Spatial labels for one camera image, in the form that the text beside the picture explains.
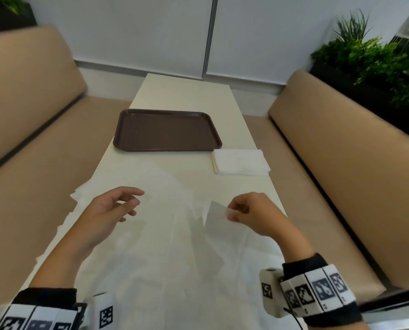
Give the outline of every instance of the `floor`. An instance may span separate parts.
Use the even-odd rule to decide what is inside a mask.
[[[145,77],[120,74],[97,69],[80,67],[80,71],[87,82],[88,94],[112,99],[133,100]],[[216,82],[215,78],[205,79]],[[267,116],[267,111],[278,97],[279,89],[261,89],[241,84],[236,81],[229,83],[241,113],[251,116]]]
[[[80,67],[80,71],[87,82],[89,95],[113,99],[133,100],[145,79],[144,76],[85,67]],[[268,85],[214,77],[205,77],[204,80],[229,84],[241,113],[251,116],[266,116],[268,109],[278,97],[280,90],[282,90],[282,88],[274,88]],[[370,324],[374,322],[409,319],[409,306],[391,311],[365,314],[364,319]]]

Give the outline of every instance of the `scattered paper napkin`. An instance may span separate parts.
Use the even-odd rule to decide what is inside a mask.
[[[270,167],[259,149],[215,149],[214,172],[219,175],[267,175]]]

